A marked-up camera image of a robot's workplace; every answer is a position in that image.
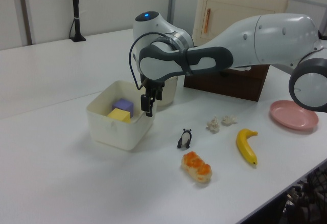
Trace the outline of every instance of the orange handle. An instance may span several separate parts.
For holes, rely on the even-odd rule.
[[[204,25],[204,31],[203,31],[204,34],[206,34],[208,32],[210,12],[211,12],[211,9],[208,8],[207,11],[206,11],[205,25]]]

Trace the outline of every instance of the dark brown box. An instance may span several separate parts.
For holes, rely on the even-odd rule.
[[[258,101],[269,65],[255,65],[248,71],[227,69],[223,72],[185,76],[184,87]]]

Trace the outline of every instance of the white table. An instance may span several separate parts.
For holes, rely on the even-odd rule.
[[[9,93],[0,84],[9,95],[2,94],[0,104],[1,223],[236,223],[326,161],[326,114],[318,114],[318,126],[307,132],[269,117],[272,102],[291,100],[289,75],[274,67],[259,102],[184,88],[180,77],[174,103],[157,112],[134,150],[93,142],[86,106],[115,80],[131,81],[125,52],[131,34],[0,51],[0,65],[12,72],[6,80],[2,71],[1,81],[16,89]],[[21,74],[25,79],[18,82]],[[98,76],[97,85],[92,75]],[[37,81],[22,88],[32,76]],[[52,92],[42,93],[47,88]],[[34,95],[24,96],[25,89]],[[214,115],[231,114],[238,116],[237,124],[221,126],[215,135],[205,129]],[[258,156],[256,168],[236,147],[237,132],[245,127],[259,132],[249,139]],[[183,128],[193,135],[186,151],[176,148]],[[195,183],[180,168],[191,150],[211,165],[209,184]]]

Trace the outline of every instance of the black stand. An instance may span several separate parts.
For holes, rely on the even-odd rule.
[[[78,9],[79,0],[73,0],[73,8],[74,8],[74,24],[75,24],[75,36],[71,37],[73,42],[86,41],[85,37],[81,34],[80,27],[80,13]]]

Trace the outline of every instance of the purple block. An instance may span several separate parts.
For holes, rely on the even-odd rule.
[[[131,118],[134,115],[134,104],[133,104],[133,102],[130,102],[128,100],[120,99],[119,101],[117,101],[116,103],[114,103],[112,105],[112,109],[114,110],[115,108],[118,108],[120,110],[129,111],[129,113],[131,114]]]

